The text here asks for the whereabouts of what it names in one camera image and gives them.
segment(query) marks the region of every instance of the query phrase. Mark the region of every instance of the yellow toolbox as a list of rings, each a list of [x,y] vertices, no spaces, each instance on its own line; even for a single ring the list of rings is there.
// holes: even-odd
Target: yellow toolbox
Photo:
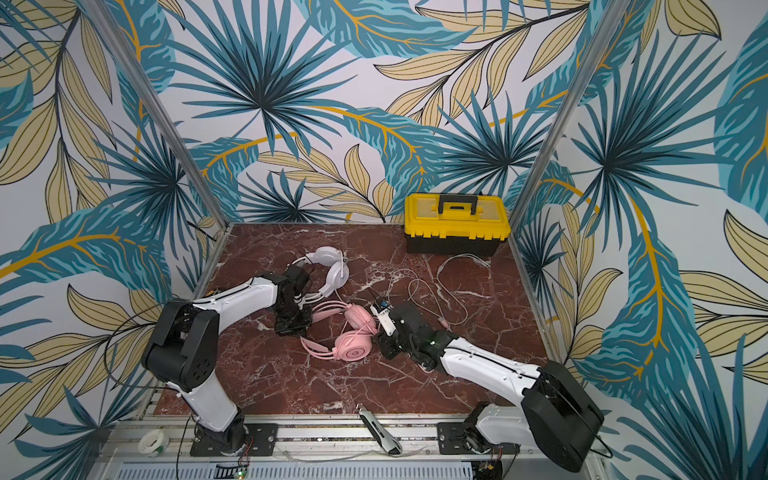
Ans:
[[[411,194],[406,198],[408,253],[490,257],[510,233],[499,197]]]

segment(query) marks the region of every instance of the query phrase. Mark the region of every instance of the red marble tabletop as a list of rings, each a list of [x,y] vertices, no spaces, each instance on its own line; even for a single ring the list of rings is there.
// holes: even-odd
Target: red marble tabletop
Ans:
[[[412,274],[398,270],[409,268],[432,283],[447,258],[407,254],[402,227],[395,225],[236,225],[209,290],[231,288],[265,271],[281,273],[295,257],[323,245],[346,252],[350,275],[339,294],[345,301],[364,305],[370,301],[365,288],[386,294],[390,279],[401,279],[389,291],[391,300],[407,300],[407,279]],[[489,276],[488,269],[473,260],[458,258],[440,274],[445,287],[469,311],[468,320],[453,330],[483,349],[543,364],[544,345],[507,244],[499,247],[491,265]],[[327,270],[313,271],[313,291],[324,284]],[[423,283],[414,299],[436,310]],[[449,308],[444,304],[443,309],[451,322],[464,318],[455,303]],[[441,328],[434,316],[423,315]],[[220,337],[217,375],[246,414],[353,413],[359,402],[376,413],[467,413],[480,401],[509,405],[471,382],[423,372],[404,354],[386,360],[375,346],[359,362],[314,359],[298,338],[278,337],[273,322],[272,314],[261,311]],[[343,325],[343,316],[337,315],[311,326],[309,336],[331,346]],[[156,415],[188,412],[184,402],[168,391],[155,410]]]

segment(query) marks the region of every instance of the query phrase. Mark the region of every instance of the roll of tape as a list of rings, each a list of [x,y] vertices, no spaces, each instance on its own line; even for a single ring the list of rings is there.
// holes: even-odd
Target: roll of tape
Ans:
[[[169,440],[168,435],[165,435],[165,432],[161,429],[151,430],[141,437],[139,453],[149,457],[156,457],[168,447]]]

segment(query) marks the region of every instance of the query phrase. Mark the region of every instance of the metal pole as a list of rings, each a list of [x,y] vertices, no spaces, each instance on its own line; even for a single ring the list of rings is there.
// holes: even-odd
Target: metal pole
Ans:
[[[218,223],[219,228],[221,230],[226,229],[229,220],[224,216],[218,201],[208,189],[203,176],[200,174],[200,170],[198,170],[192,155],[187,149],[187,145],[184,144],[184,140],[179,135],[174,122],[170,119],[165,107],[163,107],[157,92],[149,82],[149,78],[147,78],[147,74],[144,73],[144,69],[136,57],[130,53],[133,51],[131,45],[128,43],[125,35],[121,33],[118,22],[107,10],[106,3],[103,0],[81,0],[81,2],[88,12],[88,17],[93,22],[96,31],[98,31],[109,51],[112,52],[115,61],[123,69],[131,86],[136,90],[139,99],[144,103],[147,113],[152,117],[155,125],[168,143],[170,150],[174,152],[177,160],[187,173],[190,182],[197,189],[203,205],[205,205],[212,218]]]
[[[513,235],[520,226],[525,208],[536,193],[536,188],[541,181],[541,177],[544,176],[547,165],[552,158],[552,154],[554,154],[554,149],[563,136],[565,125],[571,119],[581,97],[587,90],[587,85],[589,85],[592,75],[598,69],[603,53],[608,48],[616,28],[619,26],[621,16],[627,12],[627,6],[629,6],[629,0],[612,0],[608,7],[606,7],[598,26],[594,30],[594,35],[592,35],[592,39],[584,52],[584,60],[582,60],[581,66],[571,80],[568,93],[565,94],[563,103],[555,114],[552,128],[550,128],[549,134],[544,139],[538,155],[536,155],[536,160],[533,163],[533,167],[531,167],[525,185],[523,185],[515,209],[509,217]]]

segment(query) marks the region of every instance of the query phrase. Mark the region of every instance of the yellow lid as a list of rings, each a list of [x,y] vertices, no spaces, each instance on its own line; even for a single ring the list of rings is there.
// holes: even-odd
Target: yellow lid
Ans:
[[[425,238],[506,240],[511,228],[499,197],[411,194],[406,198],[406,233]]]

